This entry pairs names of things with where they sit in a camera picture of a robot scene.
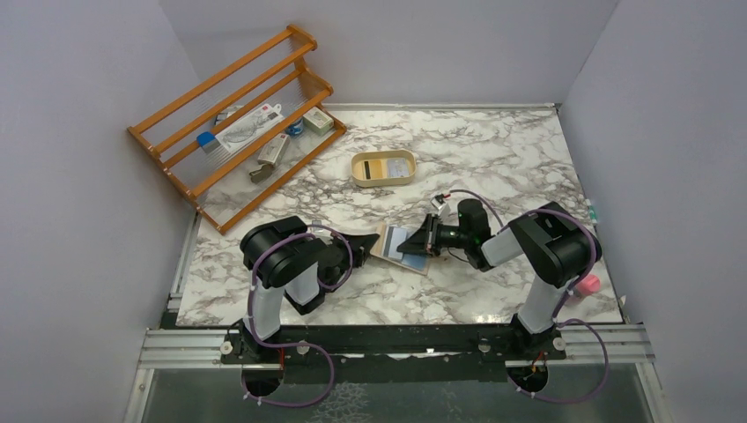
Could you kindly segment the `beige leather card holder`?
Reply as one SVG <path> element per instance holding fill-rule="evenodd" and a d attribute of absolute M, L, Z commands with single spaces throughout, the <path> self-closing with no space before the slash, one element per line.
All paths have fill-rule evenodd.
<path fill-rule="evenodd" d="M 428 275 L 428 272 L 429 272 L 429 270 L 430 270 L 430 268 L 432 267 L 433 264 L 442 263 L 442 262 L 446 262 L 447 261 L 447 259 L 444 258 L 444 257 L 431 257 L 431 256 L 429 256 L 428 257 L 429 265 L 428 265 L 427 273 L 421 273 L 421 272 L 418 272 L 418 271 L 414 271 L 414 270 L 412 270 L 412 269 L 410 269 L 408 267 L 405 267 L 402 264 L 403 253 L 401 253 L 401 255 L 397 255 L 397 256 L 385 256 L 382 253 L 382 249 L 383 249 L 383 244 L 384 244 L 384 238 L 385 238 L 384 231 L 385 231 L 386 226 L 393 226 L 393 225 L 390 225 L 388 223 L 381 223 L 377 227 L 377 234 L 380 236 L 380 238 L 379 238 L 379 240 L 376 242 L 376 244 L 373 246 L 373 248 L 371 250 L 371 255 L 372 256 L 375 256 L 375 257 L 377 257 L 377 258 L 379 258 L 381 260 L 384 260 L 385 262 L 391 263 L 391 264 L 393 264 L 395 266 L 398 266 L 398 267 L 400 267 L 402 269 L 405 269 L 407 271 L 415 272 L 417 274 L 425 275 L 425 276 Z M 400 226 L 400 227 L 406 228 L 410 232 L 410 235 L 412 235 L 416 231 L 416 229 L 414 227 L 411 227 L 411 226 Z"/>

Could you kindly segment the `grey card with black stripe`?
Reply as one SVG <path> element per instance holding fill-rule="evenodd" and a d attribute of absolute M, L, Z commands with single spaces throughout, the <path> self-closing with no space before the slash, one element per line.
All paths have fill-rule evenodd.
<path fill-rule="evenodd" d="M 397 248 L 409 238 L 410 232 L 404 227 L 386 226 L 384 235 L 382 253 L 385 256 L 401 255 Z"/>

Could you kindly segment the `beige oval tray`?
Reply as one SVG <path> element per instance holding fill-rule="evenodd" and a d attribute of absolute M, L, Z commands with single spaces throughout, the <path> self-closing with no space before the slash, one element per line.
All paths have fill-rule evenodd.
<path fill-rule="evenodd" d="M 351 158 L 351 177 L 360 188 L 406 185 L 416 170 L 415 155 L 407 150 L 360 152 Z"/>

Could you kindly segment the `orange wooden shelf rack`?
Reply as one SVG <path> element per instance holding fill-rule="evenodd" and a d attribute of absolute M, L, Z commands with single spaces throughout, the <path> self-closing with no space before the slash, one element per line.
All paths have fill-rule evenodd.
<path fill-rule="evenodd" d="M 346 131 L 315 129 L 334 92 L 306 57 L 314 36 L 289 25 L 127 128 L 203 221 L 227 234 Z"/>

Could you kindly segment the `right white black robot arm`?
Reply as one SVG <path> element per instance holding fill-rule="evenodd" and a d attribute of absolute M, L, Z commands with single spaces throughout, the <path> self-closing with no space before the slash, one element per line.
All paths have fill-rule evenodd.
<path fill-rule="evenodd" d="M 525 256 L 535 273 L 528 297 L 508 324 L 507 343 L 513 352 L 540 347 L 556 328 L 560 309 L 571 291 L 602 256 L 598 240 L 555 202 L 509 221 L 498 232 L 478 199 L 457 205 L 458 223 L 445 225 L 436 214 L 426 215 L 420 228 L 397 246 L 408 255 L 439 256 L 460 249 L 481 272 Z"/>

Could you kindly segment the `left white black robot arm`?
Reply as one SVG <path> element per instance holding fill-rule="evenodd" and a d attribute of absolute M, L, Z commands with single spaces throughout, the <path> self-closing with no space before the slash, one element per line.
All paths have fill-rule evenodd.
<path fill-rule="evenodd" d="M 371 255 L 378 234 L 344 234 L 291 216 L 249 230 L 240 241 L 250 271 L 247 313 L 220 346 L 226 357 L 262 357 L 281 329 L 284 300 L 301 315 L 321 306 Z"/>

